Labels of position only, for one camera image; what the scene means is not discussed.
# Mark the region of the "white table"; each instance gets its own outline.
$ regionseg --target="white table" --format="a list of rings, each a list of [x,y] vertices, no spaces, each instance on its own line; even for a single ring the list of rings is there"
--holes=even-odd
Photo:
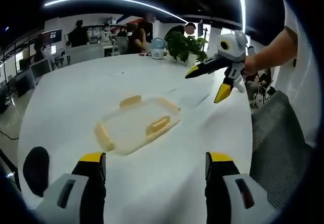
[[[182,121],[129,156],[107,153],[105,222],[206,222],[205,152],[225,152],[241,173],[249,173],[252,122],[246,93],[233,89],[229,98],[213,103],[224,70],[185,79],[189,69],[167,60],[124,55],[44,75],[26,109],[18,145],[27,206],[35,208],[42,200],[22,174],[33,147],[43,146],[50,155],[51,184],[70,173],[83,154],[100,151],[93,129],[109,109],[132,95],[164,96],[181,107]]]

